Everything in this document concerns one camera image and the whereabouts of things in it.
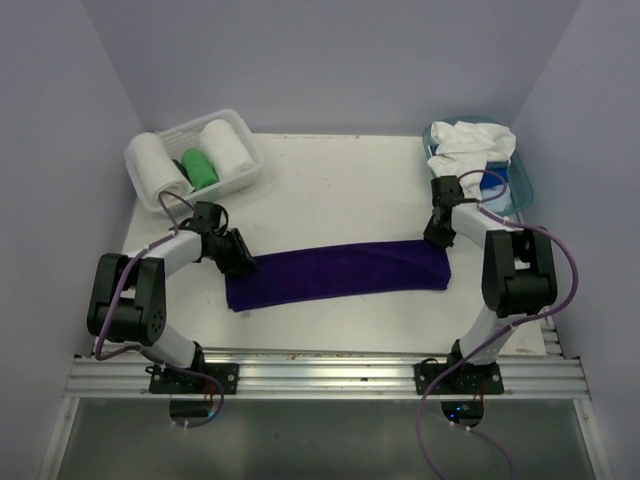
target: gray wall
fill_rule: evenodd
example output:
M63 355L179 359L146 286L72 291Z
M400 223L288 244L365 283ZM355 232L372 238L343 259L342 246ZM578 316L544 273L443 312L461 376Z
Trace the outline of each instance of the gray wall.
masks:
M145 126L221 108L255 131L511 123L579 0L83 0Z
M133 193L122 150L141 130L77 0L0 15L0 478L34 478L60 405L100 254Z
M584 0L513 128L536 190L529 218L567 240L581 288L560 316L618 478L640 471L640 3Z

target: gray floor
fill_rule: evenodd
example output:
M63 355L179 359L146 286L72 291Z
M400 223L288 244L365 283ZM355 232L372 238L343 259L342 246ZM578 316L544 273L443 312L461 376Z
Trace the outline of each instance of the gray floor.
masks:
M508 478L495 448L429 407L425 438L448 478ZM219 419L185 433L169 426L164 400L84 400L60 478L436 478L417 447L416 410L406 401L231 400ZM489 401L478 428L508 449L519 480L593 478L570 401Z

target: crumpled white cloth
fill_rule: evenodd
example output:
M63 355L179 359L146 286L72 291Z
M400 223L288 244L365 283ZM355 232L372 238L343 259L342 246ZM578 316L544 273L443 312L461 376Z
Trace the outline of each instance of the crumpled white cloth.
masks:
M510 161L516 149L516 136L508 127L495 123L433 122L431 137L438 148L427 163L437 177L459 177L471 170L486 169L488 162ZM482 174L463 178L460 185L465 197L482 198L481 181Z

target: light blue cloth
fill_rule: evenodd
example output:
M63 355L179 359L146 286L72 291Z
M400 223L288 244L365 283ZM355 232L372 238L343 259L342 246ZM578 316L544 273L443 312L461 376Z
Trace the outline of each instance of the light blue cloth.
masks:
M482 198L494 197L501 191L502 184L496 185L493 188L482 190ZM504 212L505 210L509 210L511 208L511 187L507 185L507 191L504 192L504 195L496 198L495 200L491 200L484 205L494 213L500 213Z

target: white basket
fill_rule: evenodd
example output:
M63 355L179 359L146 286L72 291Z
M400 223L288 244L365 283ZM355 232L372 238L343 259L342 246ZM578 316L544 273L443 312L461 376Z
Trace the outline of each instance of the white basket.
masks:
M219 112L212 113L205 117L191 120L190 122L183 123L182 125L170 128L164 132L159 132L158 136L162 140L169 157L175 158L179 161L185 150L192 147L200 148L198 135L209 122L218 118L226 120L233 127L236 135L240 137L240 140L249 152L249 155L251 155L251 158L255 163L255 167L252 167L250 170L245 170L237 177L221 180L214 185L205 187L202 190L198 190L197 192L193 192L192 194L185 196L184 199L191 205L194 205L195 202L198 201L213 202L218 198L248 187L258 179L260 171L264 165L264 156L256 145L249 127L247 127L244 120L240 118L240 115L233 110L220 110ZM150 212L162 212L163 210L160 206L155 205L154 202L151 202L151 200L145 196L142 185L140 184L140 178L138 178L138 171L126 154L125 165L127 166L127 171L131 177L133 188L135 188L136 194L144 208ZM175 215L184 213L187 210L187 207L182 202L171 201L166 203L171 213Z

